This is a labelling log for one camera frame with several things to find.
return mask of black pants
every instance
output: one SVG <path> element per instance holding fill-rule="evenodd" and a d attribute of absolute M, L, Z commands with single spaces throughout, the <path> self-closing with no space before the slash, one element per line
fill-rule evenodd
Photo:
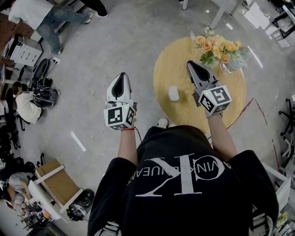
<path fill-rule="evenodd" d="M 92 10 L 97 11 L 100 16 L 103 17 L 107 15 L 106 8 L 100 0 L 81 0 L 81 2 Z"/>

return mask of concrete floor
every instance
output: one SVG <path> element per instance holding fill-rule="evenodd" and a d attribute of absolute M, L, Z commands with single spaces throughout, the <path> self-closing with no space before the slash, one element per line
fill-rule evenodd
<path fill-rule="evenodd" d="M 103 117 L 109 83 L 122 71 L 129 75 L 138 102 L 136 126 L 144 137 L 148 128 L 165 116 L 153 92 L 157 57 L 191 30 L 201 35 L 218 10 L 207 0 L 190 0 L 186 11 L 175 0 L 112 0 L 105 4 L 109 18 L 93 18 L 89 25 L 66 25 L 61 33 L 65 47 L 59 56 L 61 64 L 49 76 L 61 90 L 58 104 L 37 124 L 20 131 L 21 157 L 34 163 L 42 152 L 47 160 L 57 158 L 78 186 L 94 191 L 119 144 L 120 132 L 107 129 Z M 248 107 L 229 131 L 238 151 L 252 149 L 276 168 L 276 154 L 282 162 L 280 153 L 285 148 L 279 136 L 285 119 L 278 111 L 287 110 L 285 98 L 295 94 L 295 36 L 282 40 L 271 24 L 279 13 L 269 2 L 256 0 L 250 6 L 250 11 L 241 6 L 234 17 L 225 14 L 215 29 L 216 34 L 249 45 L 256 54 L 243 69 Z M 86 222 L 60 220 L 56 225 L 69 236 L 86 235 Z"/>

